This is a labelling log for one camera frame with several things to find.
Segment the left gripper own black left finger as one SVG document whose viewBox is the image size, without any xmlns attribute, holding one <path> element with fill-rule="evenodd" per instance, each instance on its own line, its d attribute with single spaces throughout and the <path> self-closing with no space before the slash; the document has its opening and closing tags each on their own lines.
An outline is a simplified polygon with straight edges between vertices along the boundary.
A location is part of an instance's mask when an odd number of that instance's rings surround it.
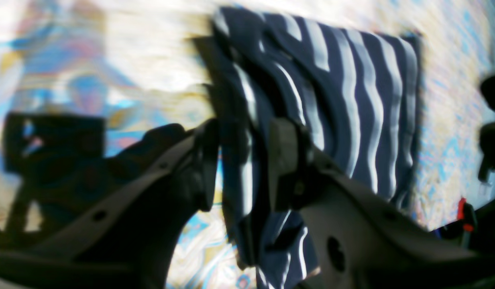
<svg viewBox="0 0 495 289">
<path fill-rule="evenodd" d="M 163 289 L 183 227 L 213 206 L 218 150 L 212 118 L 60 232 L 0 251 L 0 278 L 33 289 Z"/>
</svg>

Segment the left gripper own black right finger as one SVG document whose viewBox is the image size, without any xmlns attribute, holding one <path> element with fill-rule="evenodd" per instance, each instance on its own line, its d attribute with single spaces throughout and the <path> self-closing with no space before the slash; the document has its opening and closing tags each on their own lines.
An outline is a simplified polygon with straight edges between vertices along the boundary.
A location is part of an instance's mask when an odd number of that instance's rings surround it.
<svg viewBox="0 0 495 289">
<path fill-rule="evenodd" d="M 345 176 L 305 126 L 271 121 L 271 208 L 298 212 L 326 289 L 495 289 L 495 257 L 442 241 Z"/>
</svg>

